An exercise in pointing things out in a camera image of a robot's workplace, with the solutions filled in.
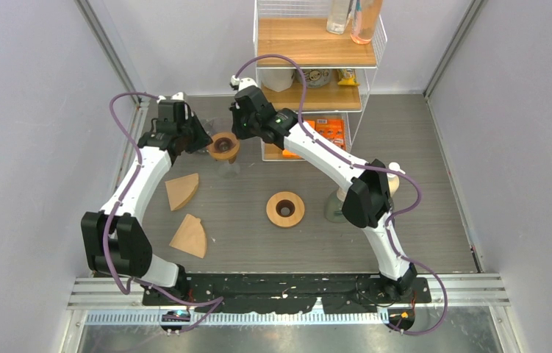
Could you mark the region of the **wooden ring holder front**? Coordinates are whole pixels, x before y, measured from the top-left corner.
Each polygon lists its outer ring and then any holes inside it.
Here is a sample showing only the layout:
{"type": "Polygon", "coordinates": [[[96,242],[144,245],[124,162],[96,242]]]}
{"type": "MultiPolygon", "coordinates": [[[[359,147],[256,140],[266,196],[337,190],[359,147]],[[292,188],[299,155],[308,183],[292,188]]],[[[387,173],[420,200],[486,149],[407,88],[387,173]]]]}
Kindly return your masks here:
{"type": "Polygon", "coordinates": [[[212,136],[212,143],[207,148],[215,160],[233,164],[240,150],[240,141],[232,132],[219,132],[212,136]]]}

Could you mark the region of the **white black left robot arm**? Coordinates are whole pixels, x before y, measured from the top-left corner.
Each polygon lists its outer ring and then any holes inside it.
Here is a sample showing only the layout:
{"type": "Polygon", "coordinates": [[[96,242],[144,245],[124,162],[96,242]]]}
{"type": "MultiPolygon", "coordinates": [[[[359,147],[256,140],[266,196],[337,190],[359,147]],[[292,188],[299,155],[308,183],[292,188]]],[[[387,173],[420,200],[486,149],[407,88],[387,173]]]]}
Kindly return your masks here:
{"type": "Polygon", "coordinates": [[[150,130],[130,140],[136,156],[120,186],[99,211],[83,215],[81,230],[90,270],[160,286],[165,299],[181,304],[190,292],[184,267],[156,256],[140,223],[176,158],[207,147],[212,138],[183,92],[157,97],[157,106],[150,130]]]}

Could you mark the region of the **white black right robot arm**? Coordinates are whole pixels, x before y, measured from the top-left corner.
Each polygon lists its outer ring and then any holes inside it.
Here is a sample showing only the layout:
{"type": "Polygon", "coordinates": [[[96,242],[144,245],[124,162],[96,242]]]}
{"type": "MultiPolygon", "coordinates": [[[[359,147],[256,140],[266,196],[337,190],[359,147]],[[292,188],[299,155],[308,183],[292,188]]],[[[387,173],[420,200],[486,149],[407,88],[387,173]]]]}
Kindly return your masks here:
{"type": "Polygon", "coordinates": [[[403,176],[384,163],[348,154],[316,132],[299,113],[276,110],[256,85],[235,85],[230,110],[232,131],[240,140],[259,137],[291,151],[322,171],[344,191],[345,219],[366,235],[376,256],[386,297],[402,302],[413,291],[417,269],[396,237],[389,175],[403,176]]]}

